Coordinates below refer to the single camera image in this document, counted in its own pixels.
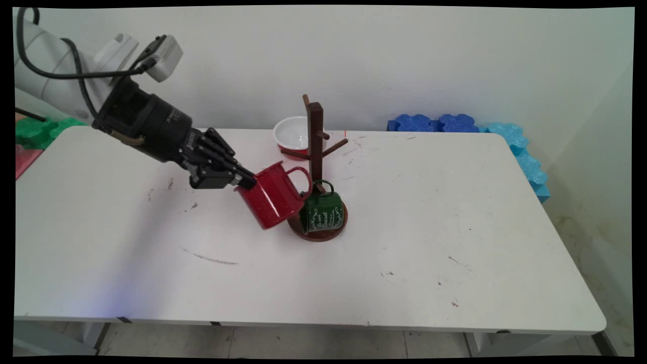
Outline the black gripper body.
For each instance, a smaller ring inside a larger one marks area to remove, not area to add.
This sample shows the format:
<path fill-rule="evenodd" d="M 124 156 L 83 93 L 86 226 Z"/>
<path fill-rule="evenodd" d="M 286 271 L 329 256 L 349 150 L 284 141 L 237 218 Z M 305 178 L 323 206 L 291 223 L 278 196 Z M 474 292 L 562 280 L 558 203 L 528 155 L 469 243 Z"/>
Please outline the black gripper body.
<path fill-rule="evenodd" d="M 203 163 L 203 156 L 192 150 L 201 135 L 192 118 L 130 77 L 116 83 L 93 127 L 162 163 Z"/>

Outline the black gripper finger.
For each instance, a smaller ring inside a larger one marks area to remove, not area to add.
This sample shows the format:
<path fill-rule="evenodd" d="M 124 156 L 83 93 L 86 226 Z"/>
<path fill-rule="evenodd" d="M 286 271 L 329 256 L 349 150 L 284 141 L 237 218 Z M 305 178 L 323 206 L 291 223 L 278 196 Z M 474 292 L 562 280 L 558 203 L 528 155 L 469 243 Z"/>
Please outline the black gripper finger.
<path fill-rule="evenodd" d="M 238 163 L 233 149 L 212 127 L 201 133 L 200 138 L 197 139 L 197 154 L 206 160 L 204 164 L 210 164 L 214 169 L 226 168 L 235 172 L 237 177 L 230 185 L 243 189 L 252 189 L 256 186 L 254 174 Z"/>
<path fill-rule="evenodd" d="M 189 164 L 189 184 L 193 189 L 224 189 L 235 182 L 237 174 L 228 169 L 214 169 L 210 164 Z"/>

